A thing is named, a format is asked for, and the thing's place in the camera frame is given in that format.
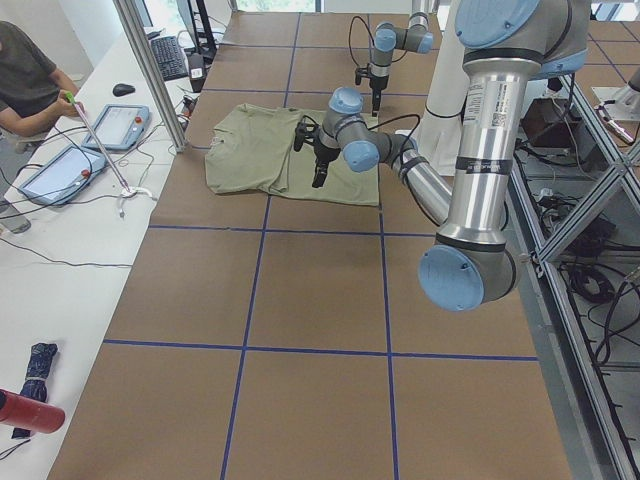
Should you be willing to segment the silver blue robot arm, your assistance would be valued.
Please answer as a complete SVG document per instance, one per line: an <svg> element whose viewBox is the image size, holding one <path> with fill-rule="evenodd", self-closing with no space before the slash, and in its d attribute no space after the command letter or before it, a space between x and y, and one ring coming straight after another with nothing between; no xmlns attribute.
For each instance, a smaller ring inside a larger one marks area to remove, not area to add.
<svg viewBox="0 0 640 480"><path fill-rule="evenodd" d="M502 232L505 195L525 90L532 80L580 69L587 57L591 7L586 1L459 1L451 6L440 60L460 47L462 80L443 113L459 125L454 180L447 183L418 151L416 137L376 132L361 114L355 88L334 91L321 124L299 123L294 144L314 150L313 183L332 161L355 172L388 165L437 226L418 277L426 296L467 311L510 293L519 264Z"/></svg>
<svg viewBox="0 0 640 480"><path fill-rule="evenodd" d="M439 1L413 1L406 27L401 28L388 21L376 27L373 54L366 70L372 90L373 116L380 111L382 92L388 86L394 52L426 54L431 50L434 37L429 28L429 15L435 13L438 7Z"/></svg>

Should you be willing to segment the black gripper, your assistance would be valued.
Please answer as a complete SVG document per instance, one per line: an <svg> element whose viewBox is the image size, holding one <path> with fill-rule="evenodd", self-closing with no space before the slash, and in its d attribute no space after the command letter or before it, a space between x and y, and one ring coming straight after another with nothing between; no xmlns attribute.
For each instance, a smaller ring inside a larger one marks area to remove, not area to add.
<svg viewBox="0 0 640 480"><path fill-rule="evenodd" d="M316 161L320 165L315 167L312 187L321 188L328 176L329 164L339 157L341 148L338 142L324 130L316 131L313 148Z"/></svg>
<svg viewBox="0 0 640 480"><path fill-rule="evenodd" d="M372 90L372 110L371 114L373 117L377 117L380 109L380 98L382 97L382 92L388 86L388 77L387 76L372 76L369 81L369 85Z"/></svg>

